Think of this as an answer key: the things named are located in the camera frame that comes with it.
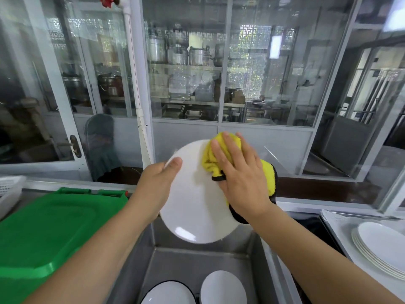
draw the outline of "sink basin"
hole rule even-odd
[[[198,302],[204,279],[217,270],[242,282],[248,304],[278,303],[261,239],[250,225],[239,225],[214,243],[192,244],[173,235],[158,217],[134,246],[107,304],[139,304],[164,281],[184,283]]]

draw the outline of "green plastic lid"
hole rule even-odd
[[[0,222],[1,303],[22,302],[127,201],[125,191],[61,188]]]

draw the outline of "door handle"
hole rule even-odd
[[[73,148],[73,152],[76,155],[76,157],[81,158],[80,146],[78,145],[77,138],[73,134],[70,136],[70,143],[71,143],[71,146]]]

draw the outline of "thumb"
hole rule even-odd
[[[172,182],[179,172],[182,164],[183,160],[180,157],[171,160],[170,163],[162,171],[163,177]]]

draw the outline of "dish rack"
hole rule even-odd
[[[0,220],[18,202],[27,177],[0,177]]]

